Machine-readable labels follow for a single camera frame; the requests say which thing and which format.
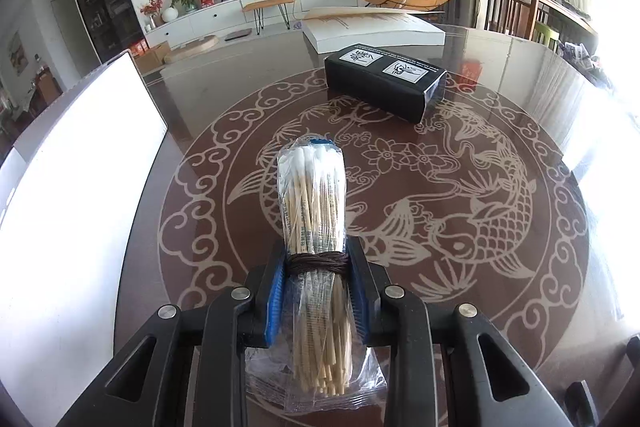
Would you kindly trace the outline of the white storage box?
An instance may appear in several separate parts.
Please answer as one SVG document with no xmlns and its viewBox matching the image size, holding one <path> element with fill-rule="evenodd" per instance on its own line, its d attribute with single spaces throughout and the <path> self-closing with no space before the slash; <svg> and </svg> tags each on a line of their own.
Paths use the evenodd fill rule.
<svg viewBox="0 0 640 427">
<path fill-rule="evenodd" d="M 166 122 L 129 53 L 48 108 L 1 189 L 1 384 L 55 425 L 114 353 L 134 216 Z"/>
</svg>

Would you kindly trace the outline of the cardboard box on floor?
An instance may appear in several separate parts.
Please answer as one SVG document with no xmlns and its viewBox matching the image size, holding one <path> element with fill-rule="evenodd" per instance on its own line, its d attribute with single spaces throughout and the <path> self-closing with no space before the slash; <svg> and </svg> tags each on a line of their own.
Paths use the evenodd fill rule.
<svg viewBox="0 0 640 427">
<path fill-rule="evenodd" d="M 142 76 L 148 75 L 165 65 L 165 57 L 170 53 L 170 46 L 164 41 L 157 46 L 153 46 L 139 53 L 134 57 L 134 62 Z"/>
</svg>

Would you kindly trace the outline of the red flowers in vase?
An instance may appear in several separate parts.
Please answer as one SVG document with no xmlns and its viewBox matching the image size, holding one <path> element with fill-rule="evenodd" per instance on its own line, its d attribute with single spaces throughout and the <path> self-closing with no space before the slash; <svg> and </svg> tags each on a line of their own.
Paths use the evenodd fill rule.
<svg viewBox="0 0 640 427">
<path fill-rule="evenodd" d="M 157 28 L 157 26 L 163 23 L 163 6 L 164 0 L 146 0 L 145 4 L 140 6 L 139 12 L 149 19 L 150 25 L 153 28 Z"/>
</svg>

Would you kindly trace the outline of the flat white cardboard box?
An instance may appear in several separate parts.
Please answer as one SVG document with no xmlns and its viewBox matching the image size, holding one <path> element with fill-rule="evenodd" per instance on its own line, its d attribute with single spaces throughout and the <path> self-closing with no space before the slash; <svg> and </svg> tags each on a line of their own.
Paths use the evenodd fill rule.
<svg viewBox="0 0 640 427">
<path fill-rule="evenodd" d="M 312 9 L 302 31 L 318 54 L 366 46 L 443 46 L 445 31 L 419 17 L 418 11 L 385 8 Z"/>
</svg>

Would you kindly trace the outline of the cotton swab bundle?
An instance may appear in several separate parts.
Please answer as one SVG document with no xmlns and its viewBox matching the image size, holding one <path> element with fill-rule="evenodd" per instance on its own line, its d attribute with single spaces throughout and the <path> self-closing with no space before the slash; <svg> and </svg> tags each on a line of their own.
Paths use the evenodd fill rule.
<svg viewBox="0 0 640 427">
<path fill-rule="evenodd" d="M 246 354 L 248 389 L 288 414 L 370 407 L 386 380 L 356 331 L 342 150 L 319 135 L 277 156 L 284 239 L 279 330 Z"/>
</svg>

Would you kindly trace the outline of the wooden railing furniture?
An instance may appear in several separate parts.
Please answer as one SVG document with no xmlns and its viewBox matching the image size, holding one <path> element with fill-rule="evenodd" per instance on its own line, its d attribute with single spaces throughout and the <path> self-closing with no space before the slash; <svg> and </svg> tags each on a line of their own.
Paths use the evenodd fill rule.
<svg viewBox="0 0 640 427">
<path fill-rule="evenodd" d="M 549 27 L 561 42 L 582 43 L 593 54 L 598 34 L 575 11 L 554 0 L 475 0 L 474 27 L 534 40 L 536 23 Z"/>
</svg>

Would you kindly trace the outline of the wooden bench stool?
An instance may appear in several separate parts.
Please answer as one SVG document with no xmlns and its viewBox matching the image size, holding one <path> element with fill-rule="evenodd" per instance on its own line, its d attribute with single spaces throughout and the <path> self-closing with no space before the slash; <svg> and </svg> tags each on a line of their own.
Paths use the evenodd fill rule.
<svg viewBox="0 0 640 427">
<path fill-rule="evenodd" d="M 291 29 L 290 14 L 288 14 L 288 6 L 294 5 L 295 0 L 262 0 L 256 2 L 250 2 L 247 5 L 242 6 L 243 13 L 250 13 L 253 15 L 254 26 L 256 34 L 260 35 L 265 29 L 265 10 L 277 8 L 283 23 L 287 30 Z"/>
</svg>

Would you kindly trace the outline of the white tv cabinet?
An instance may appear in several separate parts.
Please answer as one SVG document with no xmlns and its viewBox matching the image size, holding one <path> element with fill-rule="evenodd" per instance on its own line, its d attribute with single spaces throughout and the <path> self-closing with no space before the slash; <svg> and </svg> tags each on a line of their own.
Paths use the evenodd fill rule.
<svg viewBox="0 0 640 427">
<path fill-rule="evenodd" d="M 209 35 L 222 38 L 230 32 L 253 27 L 255 34 L 266 25 L 294 27 L 313 9 L 356 8 L 359 0 L 226 0 L 178 16 L 145 35 L 152 48 L 166 42 L 171 49 Z"/>
</svg>

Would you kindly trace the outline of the white round vase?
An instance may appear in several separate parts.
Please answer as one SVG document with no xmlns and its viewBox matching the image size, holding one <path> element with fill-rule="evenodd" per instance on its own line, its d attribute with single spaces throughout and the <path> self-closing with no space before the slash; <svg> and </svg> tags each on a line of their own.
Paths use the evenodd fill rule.
<svg viewBox="0 0 640 427">
<path fill-rule="evenodd" d="M 176 20 L 178 18 L 178 16 L 179 16 L 178 10 L 176 8 L 174 8 L 173 6 L 170 6 L 166 10 L 163 10 L 162 20 L 165 23 L 170 23 L 173 20 Z"/>
</svg>

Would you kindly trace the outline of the black rectangular box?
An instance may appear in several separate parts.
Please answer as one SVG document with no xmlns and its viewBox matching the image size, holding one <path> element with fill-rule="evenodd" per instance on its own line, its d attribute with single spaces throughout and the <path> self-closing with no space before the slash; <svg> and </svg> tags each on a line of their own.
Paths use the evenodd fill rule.
<svg viewBox="0 0 640 427">
<path fill-rule="evenodd" d="M 330 90 L 420 124 L 446 76 L 441 67 L 362 43 L 324 60 Z"/>
</svg>

